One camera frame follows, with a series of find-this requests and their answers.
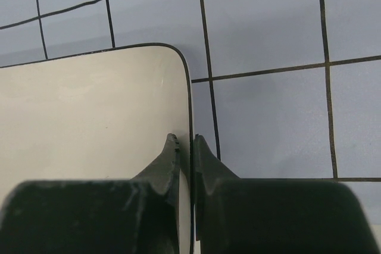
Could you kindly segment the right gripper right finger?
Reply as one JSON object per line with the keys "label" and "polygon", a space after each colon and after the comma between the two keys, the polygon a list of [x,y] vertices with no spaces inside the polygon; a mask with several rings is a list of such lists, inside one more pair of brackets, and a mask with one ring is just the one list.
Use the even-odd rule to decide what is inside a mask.
{"label": "right gripper right finger", "polygon": [[240,178],[193,143],[202,253],[379,253],[359,200],[324,180]]}

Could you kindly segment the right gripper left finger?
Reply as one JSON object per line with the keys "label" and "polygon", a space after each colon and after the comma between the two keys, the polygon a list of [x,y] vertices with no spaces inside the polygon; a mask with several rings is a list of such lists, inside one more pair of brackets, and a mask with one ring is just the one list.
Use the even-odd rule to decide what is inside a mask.
{"label": "right gripper left finger", "polygon": [[180,146],[128,180],[20,183],[1,208],[2,253],[179,253]]}

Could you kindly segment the white rectangular plate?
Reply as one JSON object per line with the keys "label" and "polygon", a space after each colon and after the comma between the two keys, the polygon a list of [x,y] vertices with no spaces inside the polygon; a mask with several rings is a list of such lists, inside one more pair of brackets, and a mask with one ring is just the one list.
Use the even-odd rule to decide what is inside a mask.
{"label": "white rectangular plate", "polygon": [[128,180],[180,146],[179,253],[193,246],[192,103],[184,56],[164,44],[1,69],[1,208],[20,183]]}

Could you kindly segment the blue checkered cloth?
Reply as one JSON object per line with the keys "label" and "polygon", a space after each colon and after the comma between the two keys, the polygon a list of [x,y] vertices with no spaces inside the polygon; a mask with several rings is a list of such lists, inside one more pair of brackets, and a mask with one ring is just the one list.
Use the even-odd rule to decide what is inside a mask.
{"label": "blue checkered cloth", "polygon": [[1,64],[168,43],[245,178],[337,178],[380,223],[380,0],[1,0]]}

